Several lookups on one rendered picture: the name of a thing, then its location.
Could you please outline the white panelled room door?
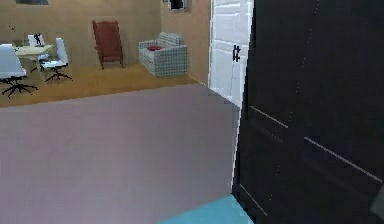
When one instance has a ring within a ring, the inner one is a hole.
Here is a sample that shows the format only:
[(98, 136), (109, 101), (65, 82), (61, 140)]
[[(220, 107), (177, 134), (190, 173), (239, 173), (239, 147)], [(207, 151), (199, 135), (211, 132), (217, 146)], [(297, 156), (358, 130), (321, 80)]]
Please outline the white panelled room door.
[[(254, 0), (212, 0), (209, 87), (242, 107)], [(234, 45), (240, 60), (233, 61)]]

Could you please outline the turquoise flat object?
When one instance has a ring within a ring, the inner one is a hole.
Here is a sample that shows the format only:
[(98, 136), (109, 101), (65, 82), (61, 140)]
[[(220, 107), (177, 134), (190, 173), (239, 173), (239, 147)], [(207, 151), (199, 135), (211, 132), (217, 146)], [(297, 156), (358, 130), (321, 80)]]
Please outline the turquoise flat object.
[(178, 214), (158, 224), (254, 224), (236, 199), (230, 195)]

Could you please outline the red rocking chair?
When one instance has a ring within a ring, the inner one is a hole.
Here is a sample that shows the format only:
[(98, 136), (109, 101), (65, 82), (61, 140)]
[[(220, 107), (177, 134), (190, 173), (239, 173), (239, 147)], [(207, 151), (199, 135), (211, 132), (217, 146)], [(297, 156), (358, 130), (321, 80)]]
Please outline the red rocking chair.
[(93, 33), (95, 38), (95, 49), (98, 53), (101, 68), (105, 62), (118, 61), (123, 65), (123, 52), (119, 33), (119, 25), (114, 21), (92, 21)]

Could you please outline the black wooden cupboard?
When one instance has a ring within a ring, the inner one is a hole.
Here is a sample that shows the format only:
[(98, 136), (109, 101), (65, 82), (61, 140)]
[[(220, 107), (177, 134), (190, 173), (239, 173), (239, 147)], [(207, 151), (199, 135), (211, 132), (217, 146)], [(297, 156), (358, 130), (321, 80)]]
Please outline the black wooden cupboard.
[(384, 0), (254, 0), (233, 195), (254, 224), (384, 224)]

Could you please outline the white office chair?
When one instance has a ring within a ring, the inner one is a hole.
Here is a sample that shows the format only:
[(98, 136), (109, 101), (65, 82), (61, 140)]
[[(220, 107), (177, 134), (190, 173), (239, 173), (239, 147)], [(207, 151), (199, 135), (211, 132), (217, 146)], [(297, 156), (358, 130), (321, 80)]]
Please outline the white office chair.
[[(40, 34), (40, 40), (41, 40), (42, 46), (37, 45), (36, 40), (34, 39), (34, 36), (33, 36), (34, 34), (29, 34), (28, 35), (28, 42), (29, 42), (30, 46), (32, 46), (32, 47), (44, 47), (45, 46), (45, 41), (44, 41), (42, 34), (41, 33), (38, 33), (38, 34)], [(38, 62), (45, 62), (48, 60), (48, 57), (49, 57), (48, 53), (43, 53), (42, 55), (38, 56)]]
[(43, 69), (50, 69), (53, 71), (53, 74), (46, 79), (46, 82), (56, 79), (59, 81), (61, 78), (68, 78), (72, 80), (72, 77), (61, 73), (60, 69), (65, 68), (69, 65), (69, 59), (67, 56), (67, 51), (65, 48), (64, 40), (60, 37), (56, 38), (56, 47), (57, 47), (57, 59), (50, 61), (43, 61), (40, 63)]
[(19, 83), (27, 77), (26, 70), (22, 67), (19, 58), (11, 44), (0, 44), (0, 83), (9, 84), (9, 87), (1, 92), (8, 93), (8, 97), (18, 91), (31, 93), (30, 88), (37, 90), (36, 86)]

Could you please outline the pale dining table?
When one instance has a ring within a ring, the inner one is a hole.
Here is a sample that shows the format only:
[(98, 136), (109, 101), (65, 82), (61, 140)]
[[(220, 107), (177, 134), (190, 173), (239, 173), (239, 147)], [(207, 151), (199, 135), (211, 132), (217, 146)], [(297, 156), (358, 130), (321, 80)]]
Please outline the pale dining table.
[(53, 48), (52, 45), (45, 45), (43, 47), (37, 47), (37, 46), (16, 47), (16, 46), (13, 46), (13, 50), (14, 50), (14, 52), (18, 58), (33, 58), (35, 60), (35, 65), (38, 68), (38, 71), (41, 71), (38, 56), (42, 55), (45, 52), (48, 52), (52, 48)]

